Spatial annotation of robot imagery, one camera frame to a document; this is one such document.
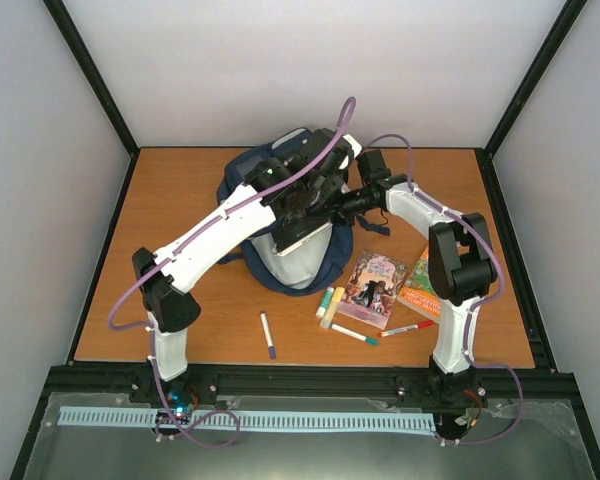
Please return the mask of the dark Wuthering Heights book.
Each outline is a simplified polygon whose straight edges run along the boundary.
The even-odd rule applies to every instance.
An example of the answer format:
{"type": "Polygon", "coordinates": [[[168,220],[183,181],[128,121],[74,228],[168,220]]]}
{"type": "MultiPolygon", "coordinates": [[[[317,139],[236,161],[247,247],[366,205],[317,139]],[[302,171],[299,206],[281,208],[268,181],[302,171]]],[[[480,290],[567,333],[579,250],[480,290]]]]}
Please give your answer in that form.
{"type": "Polygon", "coordinates": [[[288,219],[272,231],[273,252],[277,256],[286,256],[331,226],[326,218],[288,219]]]}

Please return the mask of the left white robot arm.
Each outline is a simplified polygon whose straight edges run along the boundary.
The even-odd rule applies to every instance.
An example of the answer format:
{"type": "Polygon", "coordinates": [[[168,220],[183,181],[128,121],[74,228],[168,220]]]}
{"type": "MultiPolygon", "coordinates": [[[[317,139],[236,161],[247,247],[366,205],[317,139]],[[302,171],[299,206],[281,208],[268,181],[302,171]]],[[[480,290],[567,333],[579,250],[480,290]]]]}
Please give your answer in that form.
{"type": "Polygon", "coordinates": [[[166,402],[188,390],[189,327],[201,314],[192,291],[217,264],[238,256],[269,290],[307,296],[329,287],[353,252],[353,233],[314,209],[347,189],[362,145],[341,129],[297,128],[253,147],[224,168],[217,206],[171,243],[132,256],[152,338],[152,388],[166,402]]]}

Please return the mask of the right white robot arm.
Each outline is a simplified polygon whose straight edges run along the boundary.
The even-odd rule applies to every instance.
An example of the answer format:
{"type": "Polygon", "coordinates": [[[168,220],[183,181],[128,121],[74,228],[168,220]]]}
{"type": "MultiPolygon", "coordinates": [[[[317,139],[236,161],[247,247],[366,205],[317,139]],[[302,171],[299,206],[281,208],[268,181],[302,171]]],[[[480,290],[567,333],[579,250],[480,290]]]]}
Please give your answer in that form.
{"type": "Polygon", "coordinates": [[[486,220],[479,213],[446,207],[408,174],[393,175],[378,149],[365,149],[357,165],[362,187],[331,197],[325,211],[330,219],[344,223],[380,209],[428,240],[428,275],[441,310],[426,391],[433,402],[447,406],[473,383],[477,318],[501,275],[486,220]]]}

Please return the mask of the navy blue backpack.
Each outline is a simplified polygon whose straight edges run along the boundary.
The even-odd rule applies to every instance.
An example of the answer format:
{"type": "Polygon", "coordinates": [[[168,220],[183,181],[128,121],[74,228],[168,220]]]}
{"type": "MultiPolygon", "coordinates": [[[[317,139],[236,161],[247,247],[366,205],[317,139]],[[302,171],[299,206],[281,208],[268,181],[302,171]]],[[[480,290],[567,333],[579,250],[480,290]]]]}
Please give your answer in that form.
{"type": "MultiPolygon", "coordinates": [[[[245,176],[262,161],[286,164],[310,142],[321,151],[326,145],[318,136],[328,129],[297,128],[267,144],[254,147],[231,160],[217,190],[219,203],[226,200],[245,176]]],[[[283,220],[239,244],[239,250],[217,261],[246,264],[251,275],[265,288],[289,296],[307,296],[330,286],[340,277],[353,253],[353,227],[334,225],[326,219],[283,220]]]]}

